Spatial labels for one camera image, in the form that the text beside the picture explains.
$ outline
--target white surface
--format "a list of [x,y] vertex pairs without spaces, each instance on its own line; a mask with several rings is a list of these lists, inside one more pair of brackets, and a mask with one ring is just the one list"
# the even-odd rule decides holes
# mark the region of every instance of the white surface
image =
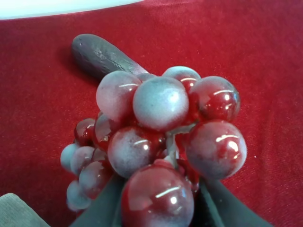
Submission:
[[141,0],[0,0],[0,20],[83,12]]

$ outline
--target artificial grape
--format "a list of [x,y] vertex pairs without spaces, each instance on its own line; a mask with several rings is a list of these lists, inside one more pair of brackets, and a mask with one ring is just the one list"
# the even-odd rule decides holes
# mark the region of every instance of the artificial grape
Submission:
[[236,173],[247,156],[240,131],[225,121],[196,125],[189,133],[186,155],[192,168],[205,178],[222,179]]
[[180,125],[188,113],[188,97],[174,78],[155,77],[135,92],[133,109],[138,122],[156,131],[169,131]]
[[103,150],[107,150],[111,136],[123,126],[102,114],[96,120],[93,134],[94,143]]
[[196,81],[201,79],[200,75],[196,71],[185,66],[174,66],[168,68],[162,76],[177,79],[183,84],[186,91],[189,91]]
[[156,75],[150,74],[150,73],[140,73],[137,75],[137,78],[139,78],[139,80],[141,82],[147,81],[148,79],[154,78],[156,77]]
[[93,156],[91,161],[103,161],[107,159],[106,152],[104,150],[101,150],[100,148],[96,148],[93,152]]
[[71,171],[75,175],[79,175],[81,170],[91,163],[93,156],[93,147],[80,147],[71,157]]
[[71,157],[73,156],[73,154],[78,148],[79,148],[78,144],[72,143],[66,146],[61,153],[61,157],[60,157],[61,166],[69,172],[71,172]]
[[80,211],[80,209],[77,209],[76,207],[74,207],[68,200],[66,200],[66,204],[67,204],[68,209],[70,209],[71,211],[76,212],[76,213]]
[[109,162],[120,176],[129,178],[139,168],[154,162],[164,140],[162,134],[137,126],[120,129],[109,143]]
[[102,191],[113,171],[107,160],[92,162],[82,169],[79,176],[79,185],[82,191],[92,199]]
[[232,121],[240,109],[240,97],[236,88],[226,79],[205,77],[189,91],[190,113],[198,113],[208,120]]
[[133,112],[132,101],[140,84],[136,76],[124,71],[107,74],[97,88],[99,109],[116,122],[124,121]]
[[187,160],[177,159],[177,164],[179,172],[184,176],[185,180],[190,183],[191,190],[194,196],[196,196],[199,190],[199,174],[190,167]]
[[78,181],[72,181],[66,191],[68,206],[74,210],[83,210],[90,206],[91,199],[81,190]]
[[124,227],[188,227],[194,199],[173,168],[149,165],[134,173],[122,192]]
[[80,146],[92,145],[92,135],[94,129],[95,120],[88,118],[79,122],[74,130],[74,136]]

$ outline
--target red velvet cloth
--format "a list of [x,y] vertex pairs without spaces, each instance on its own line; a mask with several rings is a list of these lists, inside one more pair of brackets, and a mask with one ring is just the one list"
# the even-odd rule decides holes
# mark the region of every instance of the red velvet cloth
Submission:
[[0,195],[17,194],[52,227],[75,219],[60,153],[98,108],[97,83],[78,70],[70,45],[93,33],[154,74],[185,65],[230,80],[248,158],[224,183],[275,226],[303,226],[302,21],[299,0],[148,0],[0,21]]

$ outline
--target gray fabric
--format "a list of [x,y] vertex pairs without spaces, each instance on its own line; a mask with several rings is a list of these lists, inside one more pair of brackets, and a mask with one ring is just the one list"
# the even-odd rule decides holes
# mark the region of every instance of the gray fabric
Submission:
[[0,227],[50,227],[17,195],[0,197]]

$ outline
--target red grape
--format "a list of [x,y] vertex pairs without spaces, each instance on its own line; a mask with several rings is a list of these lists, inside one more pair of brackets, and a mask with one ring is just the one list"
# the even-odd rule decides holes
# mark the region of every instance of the red grape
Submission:
[[107,160],[92,162],[80,173],[80,187],[92,199],[95,199],[102,191],[113,174],[110,164],[107,162]]
[[108,146],[108,159],[113,169],[129,178],[139,168],[151,164],[157,158],[164,143],[163,135],[137,126],[120,129]]
[[189,91],[190,113],[209,120],[232,121],[240,109],[240,97],[236,88],[226,79],[205,77]]
[[188,182],[169,167],[149,165],[140,169],[122,192],[124,227],[188,227],[193,214]]
[[79,175],[81,170],[91,163],[93,156],[93,147],[80,147],[71,157],[71,171],[75,175]]
[[153,75],[153,74],[150,74],[150,73],[140,73],[140,74],[137,75],[137,78],[139,78],[139,80],[141,82],[147,81],[147,80],[149,80],[151,78],[154,78],[154,77],[156,77],[156,75]]
[[196,81],[201,79],[200,75],[196,71],[185,66],[171,67],[167,69],[162,76],[177,79],[183,84],[186,91],[189,91]]
[[133,112],[132,101],[140,84],[136,76],[124,71],[107,74],[97,88],[98,107],[116,122],[125,120]]
[[168,131],[180,125],[188,113],[188,105],[181,82],[166,77],[155,77],[142,83],[133,101],[138,122],[156,131]]
[[247,148],[235,126],[225,121],[212,121],[196,125],[189,133],[186,155],[200,175],[222,179],[243,166]]
[[74,136],[80,146],[92,145],[92,135],[95,120],[88,118],[79,122],[74,130]]
[[122,127],[122,123],[115,122],[104,114],[102,114],[95,123],[94,133],[93,133],[93,141],[94,143],[102,148],[103,150],[107,150],[109,140],[111,136]]
[[61,157],[60,157],[61,166],[69,172],[71,172],[71,158],[78,148],[79,148],[78,144],[72,143],[66,146],[61,153]]

